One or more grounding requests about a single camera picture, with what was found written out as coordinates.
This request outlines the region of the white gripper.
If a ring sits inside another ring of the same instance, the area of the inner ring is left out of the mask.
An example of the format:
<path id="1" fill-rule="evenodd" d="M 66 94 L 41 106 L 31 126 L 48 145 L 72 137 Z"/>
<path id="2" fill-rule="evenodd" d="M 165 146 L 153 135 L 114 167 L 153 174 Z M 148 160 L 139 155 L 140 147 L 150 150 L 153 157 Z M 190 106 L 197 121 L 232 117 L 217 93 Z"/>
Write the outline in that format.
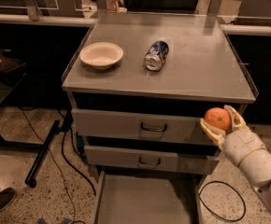
<path id="1" fill-rule="evenodd" d="M 246 121 L 232 106 L 225 105 L 224 109 L 231 117 L 232 133 L 226 136 L 224 130 L 209 125 L 204 119 L 200 119 L 200 126 L 208 138 L 223 150 L 226 158 L 238 166 L 251 152 L 265 149 L 265 144 L 256 133 L 247 129 Z"/>

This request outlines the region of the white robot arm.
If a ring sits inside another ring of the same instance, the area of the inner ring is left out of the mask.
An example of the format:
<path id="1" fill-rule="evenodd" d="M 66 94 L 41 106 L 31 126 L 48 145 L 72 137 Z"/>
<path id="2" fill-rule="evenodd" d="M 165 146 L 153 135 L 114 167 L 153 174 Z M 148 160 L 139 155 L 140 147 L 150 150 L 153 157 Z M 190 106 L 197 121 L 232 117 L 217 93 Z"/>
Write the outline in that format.
<path id="1" fill-rule="evenodd" d="M 202 130 L 247 178 L 271 215 L 271 153 L 258 134 L 230 105 L 210 108 L 200 119 Z"/>

